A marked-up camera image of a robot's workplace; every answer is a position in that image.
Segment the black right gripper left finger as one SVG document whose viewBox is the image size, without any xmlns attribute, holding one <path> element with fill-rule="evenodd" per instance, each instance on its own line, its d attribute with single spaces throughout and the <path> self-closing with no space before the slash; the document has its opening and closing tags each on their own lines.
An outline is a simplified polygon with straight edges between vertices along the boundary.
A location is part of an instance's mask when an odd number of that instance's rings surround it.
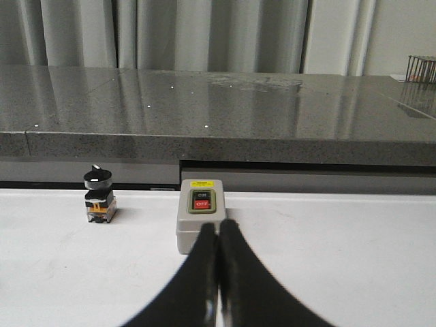
<svg viewBox="0 0 436 327">
<path fill-rule="evenodd" d="M 126 326 L 214 326 L 218 281 L 215 226 L 205 223 L 183 265 Z"/>
</svg>

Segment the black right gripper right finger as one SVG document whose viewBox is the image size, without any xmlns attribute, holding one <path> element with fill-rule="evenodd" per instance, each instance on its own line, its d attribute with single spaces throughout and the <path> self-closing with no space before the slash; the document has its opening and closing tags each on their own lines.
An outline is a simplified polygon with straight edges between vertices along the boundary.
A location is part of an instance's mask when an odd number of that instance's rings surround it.
<svg viewBox="0 0 436 327">
<path fill-rule="evenodd" d="M 234 220 L 221 222 L 218 241 L 225 326 L 330 325 L 269 273 Z"/>
</svg>

